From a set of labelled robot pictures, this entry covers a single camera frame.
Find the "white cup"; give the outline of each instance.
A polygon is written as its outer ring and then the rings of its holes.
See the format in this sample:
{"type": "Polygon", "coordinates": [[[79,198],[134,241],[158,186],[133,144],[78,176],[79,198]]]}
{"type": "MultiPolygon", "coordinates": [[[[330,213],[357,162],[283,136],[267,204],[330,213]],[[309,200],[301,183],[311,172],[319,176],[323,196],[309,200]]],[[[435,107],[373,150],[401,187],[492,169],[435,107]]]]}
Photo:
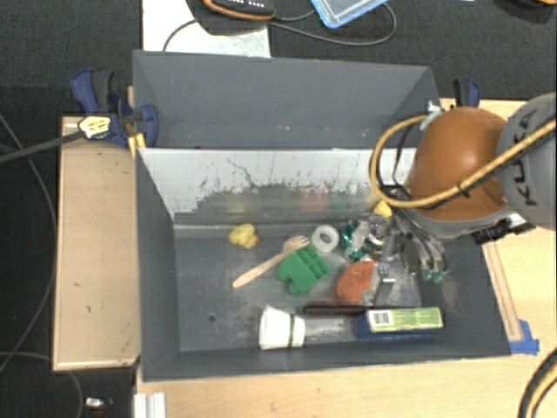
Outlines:
{"type": "Polygon", "coordinates": [[[267,305],[259,325],[259,346],[262,350],[302,347],[305,321],[294,314],[267,305]]]}

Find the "yellow tag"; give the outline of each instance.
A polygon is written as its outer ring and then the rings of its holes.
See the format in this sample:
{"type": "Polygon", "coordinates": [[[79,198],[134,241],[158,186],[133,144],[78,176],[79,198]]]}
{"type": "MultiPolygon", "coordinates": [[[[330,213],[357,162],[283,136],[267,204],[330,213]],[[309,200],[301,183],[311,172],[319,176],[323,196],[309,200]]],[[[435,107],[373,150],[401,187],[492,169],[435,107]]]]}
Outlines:
{"type": "Polygon", "coordinates": [[[77,126],[87,139],[103,139],[111,133],[111,119],[106,116],[88,116],[77,126]]]}

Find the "wooden table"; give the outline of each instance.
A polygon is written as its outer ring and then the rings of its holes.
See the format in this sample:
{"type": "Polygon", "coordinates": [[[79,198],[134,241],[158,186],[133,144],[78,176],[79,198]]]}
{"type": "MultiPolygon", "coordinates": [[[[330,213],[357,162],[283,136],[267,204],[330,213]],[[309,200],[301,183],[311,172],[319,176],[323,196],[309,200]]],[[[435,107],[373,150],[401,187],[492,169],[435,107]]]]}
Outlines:
{"type": "MultiPolygon", "coordinates": [[[[503,117],[521,102],[486,101],[503,117]]],[[[75,119],[64,119],[70,132],[75,119]]],[[[132,161],[105,143],[65,145],[60,162],[54,369],[131,365],[139,355],[132,161]]],[[[555,234],[535,230],[493,245],[515,309],[540,339],[538,356],[143,383],[179,417],[513,417],[530,375],[557,346],[555,234]]],[[[538,418],[553,417],[550,394],[538,418]]]]}

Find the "white tape roll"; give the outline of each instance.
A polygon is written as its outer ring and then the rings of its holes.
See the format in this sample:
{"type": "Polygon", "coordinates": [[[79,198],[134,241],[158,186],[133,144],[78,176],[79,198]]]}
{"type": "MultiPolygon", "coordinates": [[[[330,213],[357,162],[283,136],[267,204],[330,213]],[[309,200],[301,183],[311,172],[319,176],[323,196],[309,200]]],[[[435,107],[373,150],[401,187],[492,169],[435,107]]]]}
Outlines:
{"type": "Polygon", "coordinates": [[[339,231],[330,225],[321,225],[312,234],[312,246],[320,253],[329,253],[339,245],[339,231]]]}

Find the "clamp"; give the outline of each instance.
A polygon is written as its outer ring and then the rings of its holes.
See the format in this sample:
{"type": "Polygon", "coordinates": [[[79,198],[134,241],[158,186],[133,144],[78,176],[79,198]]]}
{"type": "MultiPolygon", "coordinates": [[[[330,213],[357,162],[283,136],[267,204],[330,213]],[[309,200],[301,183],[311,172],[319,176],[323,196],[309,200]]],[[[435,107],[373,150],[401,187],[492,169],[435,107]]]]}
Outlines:
{"type": "Polygon", "coordinates": [[[128,138],[132,133],[126,128],[134,126],[134,133],[143,133],[147,147],[153,147],[157,141],[158,119],[155,107],[142,105],[139,112],[134,112],[124,98],[119,98],[112,91],[112,70],[81,70],[70,81],[74,98],[87,115],[102,114],[110,123],[102,133],[85,135],[87,139],[102,139],[120,147],[128,147],[128,138]]]}

